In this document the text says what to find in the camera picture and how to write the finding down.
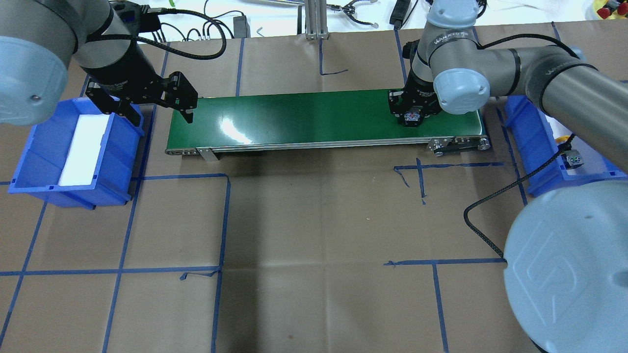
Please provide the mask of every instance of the green conveyor belt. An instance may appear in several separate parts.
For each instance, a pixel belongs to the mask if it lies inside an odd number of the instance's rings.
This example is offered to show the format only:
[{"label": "green conveyor belt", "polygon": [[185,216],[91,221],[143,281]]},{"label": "green conveyor belt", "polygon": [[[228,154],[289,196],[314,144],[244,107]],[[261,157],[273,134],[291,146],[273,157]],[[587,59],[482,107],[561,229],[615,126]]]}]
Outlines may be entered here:
[{"label": "green conveyor belt", "polygon": [[485,136],[478,112],[442,112],[404,128],[388,109],[387,90],[254,95],[198,100],[194,123],[173,114],[166,152],[214,152],[426,143]]}]

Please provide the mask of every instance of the white foam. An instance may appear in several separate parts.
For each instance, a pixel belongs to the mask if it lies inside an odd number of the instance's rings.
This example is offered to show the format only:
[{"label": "white foam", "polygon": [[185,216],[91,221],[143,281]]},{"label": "white foam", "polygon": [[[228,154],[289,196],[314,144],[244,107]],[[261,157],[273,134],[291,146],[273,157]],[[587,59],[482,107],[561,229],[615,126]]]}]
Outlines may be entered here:
[{"label": "white foam", "polygon": [[100,154],[100,141],[109,115],[81,114],[72,137],[68,158],[61,172],[60,186],[90,185]]}]

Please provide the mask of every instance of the cable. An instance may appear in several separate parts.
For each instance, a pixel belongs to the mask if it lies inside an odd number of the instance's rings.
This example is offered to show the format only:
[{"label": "cable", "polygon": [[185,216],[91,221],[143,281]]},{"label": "cable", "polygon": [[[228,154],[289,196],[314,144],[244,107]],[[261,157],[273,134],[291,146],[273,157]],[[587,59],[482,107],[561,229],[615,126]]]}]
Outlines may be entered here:
[{"label": "cable", "polygon": [[556,46],[558,46],[559,48],[561,48],[564,51],[566,51],[572,57],[578,58],[578,55],[576,53],[574,53],[573,50],[571,50],[570,47],[566,46],[562,41],[557,40],[556,38],[552,38],[550,36],[538,35],[536,33],[522,33],[520,35],[514,35],[514,36],[505,37],[505,38],[502,38],[500,40],[493,41],[493,42],[491,42],[489,44],[479,45],[478,48],[479,49],[486,49],[486,48],[488,48],[490,46],[498,45],[498,44],[505,43],[507,41],[515,40],[515,39],[518,39],[518,38],[536,38],[536,39],[542,39],[542,40],[550,41],[550,42],[554,43]]},{"label": "cable", "polygon": [[216,59],[217,57],[221,56],[224,52],[225,49],[227,48],[226,45],[223,45],[222,48],[214,53],[214,54],[210,54],[210,55],[197,55],[197,54],[192,54],[192,53],[187,53],[187,52],[183,52],[181,50],[177,50],[174,48],[171,48],[169,46],[163,45],[161,43],[157,43],[154,40],[150,40],[144,37],[138,37],[138,36],[132,36],[132,35],[102,35],[102,36],[98,36],[94,39],[91,39],[91,41],[103,41],[103,40],[134,40],[134,41],[140,41],[142,43],[146,43],[146,44],[150,44],[152,46],[156,46],[159,49],[165,50],[169,53],[175,54],[175,55],[179,55],[181,57],[184,58],[188,58],[188,59],[194,59],[194,60],[211,60],[211,59]]},{"label": "cable", "polygon": [[477,17],[476,17],[476,18],[480,18],[486,12],[486,7],[488,6],[488,1],[487,0],[477,0],[477,4],[478,4],[478,6],[482,7],[482,10],[480,10],[480,13],[477,14]]},{"label": "cable", "polygon": [[571,136],[569,136],[569,138],[567,139],[567,141],[565,141],[564,143],[561,143],[560,145],[558,145],[558,152],[556,152],[550,159],[547,160],[547,162],[543,163],[540,167],[538,167],[537,169],[535,169],[532,173],[523,176],[519,179],[517,179],[517,181],[515,181],[514,183],[490,194],[489,196],[486,196],[485,198],[483,198],[482,200],[476,201],[474,204],[470,205],[469,207],[467,207],[465,209],[465,212],[463,213],[463,217],[465,219],[465,223],[467,224],[467,226],[469,228],[471,228],[472,231],[474,231],[480,238],[482,238],[482,240],[488,244],[490,246],[491,249],[493,249],[493,251],[495,251],[497,253],[497,255],[499,255],[500,258],[504,258],[504,252],[499,249],[499,247],[497,245],[495,245],[494,242],[492,242],[487,236],[484,235],[484,233],[482,233],[482,231],[480,231],[480,229],[478,229],[477,227],[475,227],[473,225],[473,223],[471,223],[471,221],[469,220],[469,211],[471,211],[472,209],[478,207],[479,205],[483,204],[484,202],[495,198],[501,194],[503,194],[504,192],[514,188],[517,185],[521,185],[523,182],[525,182],[526,180],[532,178],[533,176],[537,175],[541,170],[545,169],[547,166],[549,166],[550,164],[552,164],[552,162],[554,162],[560,155],[562,155],[563,153],[565,153],[565,151],[568,151],[571,148],[571,142],[573,141],[573,139],[576,137],[575,134],[571,134]]},{"label": "cable", "polygon": [[218,16],[213,16],[213,17],[214,17],[214,18],[219,18],[219,17],[223,17],[223,16],[225,16],[226,14],[230,14],[230,13],[240,13],[240,15],[241,15],[241,16],[246,16],[246,15],[245,15],[242,11],[240,11],[240,10],[231,10],[231,11],[227,11],[227,12],[225,12],[225,13],[221,13],[221,14],[220,14],[220,15],[218,15]]},{"label": "cable", "polygon": [[[218,23],[219,26],[223,26],[230,34],[231,38],[235,38],[233,32],[231,32],[231,30],[229,29],[229,27],[221,20],[217,19],[216,22]],[[205,22],[203,24],[203,33],[205,33],[205,25],[209,23],[209,21]],[[207,36],[209,37],[209,28],[213,25],[213,23],[209,23],[209,26],[207,26]]]},{"label": "cable", "polygon": [[211,60],[211,59],[215,59],[215,58],[221,56],[222,54],[224,54],[225,50],[227,49],[227,37],[225,36],[225,32],[222,30],[222,28],[218,24],[218,22],[220,22],[219,20],[213,19],[213,18],[207,16],[206,14],[198,13],[196,11],[184,10],[184,9],[163,9],[163,10],[161,10],[159,12],[159,14],[191,14],[193,16],[206,19],[208,22],[216,25],[216,27],[218,28],[218,32],[220,33],[220,39],[222,40],[222,46],[214,54],[197,55],[197,54],[192,54],[192,53],[186,53],[186,52],[183,52],[181,50],[174,49],[174,48],[170,48],[169,46],[163,45],[161,43],[157,43],[154,40],[150,40],[150,39],[139,37],[139,36],[132,36],[132,35],[100,35],[98,37],[92,38],[90,41],[102,41],[102,40],[133,40],[133,41],[140,41],[142,43],[147,43],[147,44],[156,46],[157,48],[165,50],[165,51],[170,52],[172,54],[179,55],[179,56],[182,56],[182,57],[185,57],[185,58],[194,59],[194,60]]},{"label": "cable", "polygon": [[185,35],[183,34],[183,32],[181,32],[181,30],[179,30],[177,27],[175,27],[175,26],[173,26],[172,24],[169,24],[169,23],[165,23],[165,22],[162,22],[162,23],[161,23],[161,25],[162,25],[162,26],[163,26],[164,24],[165,24],[166,26],[170,26],[170,27],[174,28],[174,29],[175,29],[177,32],[179,32],[179,34],[183,37],[183,40],[187,40],[187,39],[185,38]]},{"label": "cable", "polygon": [[410,9],[410,12],[408,13],[408,15],[406,16],[406,19],[403,21],[403,23],[401,24],[401,27],[399,27],[399,29],[403,28],[403,26],[406,25],[406,23],[408,22],[408,20],[410,19],[410,16],[412,15],[412,12],[414,11],[414,8],[416,7],[416,5],[419,3],[419,0],[416,0],[414,2],[414,5],[412,5],[412,8]]},{"label": "cable", "polygon": [[[207,3],[208,3],[208,2],[209,2],[209,0],[205,0],[205,4],[203,4],[203,14],[204,14],[204,15],[206,15],[206,16],[208,16],[208,15],[207,15]],[[226,14],[230,14],[230,13],[240,13],[242,16],[246,16],[246,15],[245,15],[242,11],[240,11],[240,10],[231,10],[231,11],[227,11],[227,12],[225,12],[225,13],[222,13],[222,14],[220,14],[220,15],[218,15],[218,16],[213,16],[213,18],[223,17],[223,16],[225,16]]]},{"label": "cable", "polygon": [[191,30],[188,31],[187,40],[190,40],[190,34],[192,33],[192,31],[196,31],[196,33],[198,34],[199,38],[202,37],[202,35],[200,34],[200,32],[196,28],[192,28]]}]

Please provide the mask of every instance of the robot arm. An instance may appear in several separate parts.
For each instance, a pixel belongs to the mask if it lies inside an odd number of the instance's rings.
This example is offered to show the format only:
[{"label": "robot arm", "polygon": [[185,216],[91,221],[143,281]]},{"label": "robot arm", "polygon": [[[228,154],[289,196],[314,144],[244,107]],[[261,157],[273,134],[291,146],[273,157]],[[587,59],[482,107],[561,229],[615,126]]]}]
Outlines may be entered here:
[{"label": "robot arm", "polygon": [[116,13],[126,6],[135,4],[0,1],[0,123],[32,125],[48,119],[65,89],[72,57],[89,74],[85,93],[102,112],[139,124],[131,104],[155,103],[179,110],[192,122],[198,93],[181,72],[162,79],[134,40],[91,41],[101,35],[137,35],[139,28],[130,33]]},{"label": "robot arm", "polygon": [[628,170],[628,87],[558,46],[481,50],[471,27],[475,0],[436,0],[391,112],[440,109],[464,114],[489,97],[526,94],[532,102]]}]

